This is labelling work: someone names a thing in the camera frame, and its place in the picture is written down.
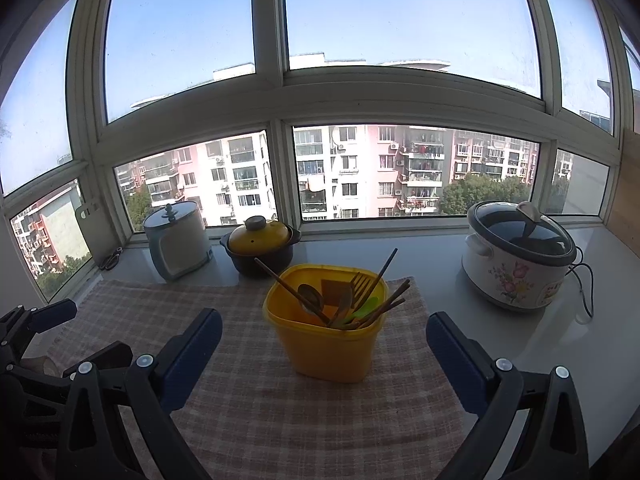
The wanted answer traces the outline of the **green plastic spoon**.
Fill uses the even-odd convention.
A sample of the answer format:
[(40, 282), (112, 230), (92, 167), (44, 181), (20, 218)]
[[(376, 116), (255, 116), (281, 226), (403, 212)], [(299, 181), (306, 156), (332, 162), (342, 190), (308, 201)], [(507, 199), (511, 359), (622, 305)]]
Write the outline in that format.
[(378, 297), (369, 297), (358, 310), (346, 316), (340, 327), (349, 326), (352, 323), (357, 323), (359, 320), (366, 318), (371, 312), (378, 308), (379, 304), (380, 300), (378, 300)]

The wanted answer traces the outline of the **metal fork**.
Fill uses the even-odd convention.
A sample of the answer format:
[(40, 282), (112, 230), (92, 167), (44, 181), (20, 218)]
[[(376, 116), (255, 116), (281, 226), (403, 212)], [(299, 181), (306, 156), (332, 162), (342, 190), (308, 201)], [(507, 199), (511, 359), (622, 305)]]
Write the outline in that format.
[(349, 282), (335, 280), (323, 282), (322, 289), (328, 294), (329, 304), (336, 307), (330, 317), (330, 327), (337, 327), (355, 312), (371, 282), (370, 276), (360, 272), (356, 273)]

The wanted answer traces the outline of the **metal spoon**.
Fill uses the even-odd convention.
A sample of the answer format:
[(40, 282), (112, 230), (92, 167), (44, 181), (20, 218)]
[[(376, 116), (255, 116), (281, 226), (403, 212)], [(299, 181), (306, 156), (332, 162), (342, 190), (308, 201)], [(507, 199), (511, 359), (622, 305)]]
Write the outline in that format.
[(308, 284), (300, 284), (297, 289), (299, 296), (304, 300), (300, 303), (305, 311), (318, 318), (324, 318), (323, 313), (323, 298), (314, 286)]

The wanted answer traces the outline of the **white cutting board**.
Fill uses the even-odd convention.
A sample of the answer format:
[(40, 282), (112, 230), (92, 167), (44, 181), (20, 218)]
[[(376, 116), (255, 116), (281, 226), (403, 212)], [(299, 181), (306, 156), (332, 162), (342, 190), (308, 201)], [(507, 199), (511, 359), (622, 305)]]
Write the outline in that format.
[(75, 217), (91, 257), (98, 266), (107, 266), (122, 243), (99, 200), (81, 202)]

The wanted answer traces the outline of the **teal white electric pot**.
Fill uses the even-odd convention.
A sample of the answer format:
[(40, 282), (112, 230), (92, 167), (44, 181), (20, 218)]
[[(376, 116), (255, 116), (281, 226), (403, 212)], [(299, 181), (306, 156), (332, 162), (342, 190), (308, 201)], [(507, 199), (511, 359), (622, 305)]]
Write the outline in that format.
[(168, 282), (198, 270), (212, 258), (200, 208), (193, 200), (167, 204), (143, 221), (155, 269)]

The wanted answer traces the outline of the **pink plaid cloth mat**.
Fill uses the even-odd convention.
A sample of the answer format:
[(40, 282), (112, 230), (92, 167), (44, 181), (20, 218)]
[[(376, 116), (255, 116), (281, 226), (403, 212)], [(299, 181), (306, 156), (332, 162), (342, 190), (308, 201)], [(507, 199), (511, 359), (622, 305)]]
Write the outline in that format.
[(369, 374), (334, 384), (296, 373), (262, 314), (262, 285), (100, 281), (47, 354), (67, 368), (122, 341), (155, 353), (201, 310), (221, 342), (172, 418), (215, 479), (433, 479), (462, 443), (462, 407), (425, 340), (411, 287), (375, 341)]

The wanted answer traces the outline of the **white floral rice cooker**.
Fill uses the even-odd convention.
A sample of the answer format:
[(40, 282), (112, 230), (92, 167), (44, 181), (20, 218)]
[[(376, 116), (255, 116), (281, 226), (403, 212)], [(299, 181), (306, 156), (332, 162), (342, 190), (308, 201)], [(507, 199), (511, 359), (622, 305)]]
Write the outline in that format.
[(506, 309), (548, 307), (577, 256), (567, 230), (529, 202), (479, 202), (466, 218), (461, 264), (475, 289)]

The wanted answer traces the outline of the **black casserole yellow lid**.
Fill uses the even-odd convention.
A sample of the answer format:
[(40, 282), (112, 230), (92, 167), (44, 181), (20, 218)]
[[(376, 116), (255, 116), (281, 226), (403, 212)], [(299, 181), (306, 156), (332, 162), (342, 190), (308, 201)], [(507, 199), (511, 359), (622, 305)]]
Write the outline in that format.
[(251, 216), (232, 232), (224, 234), (219, 243), (239, 274), (262, 280), (269, 274), (255, 259), (279, 274), (291, 264), (294, 246), (301, 238), (299, 230), (281, 221)]

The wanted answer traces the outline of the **yellow plastic utensil container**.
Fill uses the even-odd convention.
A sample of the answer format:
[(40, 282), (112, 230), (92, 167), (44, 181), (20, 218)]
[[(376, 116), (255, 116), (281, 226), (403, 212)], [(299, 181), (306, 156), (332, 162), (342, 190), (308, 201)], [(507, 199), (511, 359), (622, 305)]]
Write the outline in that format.
[[(314, 286), (326, 302), (323, 314), (332, 318), (342, 289), (358, 273), (369, 280), (375, 278), (375, 273), (369, 270), (310, 263), (291, 266), (280, 278), (294, 289), (303, 284)], [(343, 384), (361, 382), (367, 376), (376, 337), (385, 323), (385, 318), (379, 318), (358, 330), (328, 327), (318, 316), (305, 311), (279, 283), (267, 292), (262, 312), (276, 330), (296, 372)]]

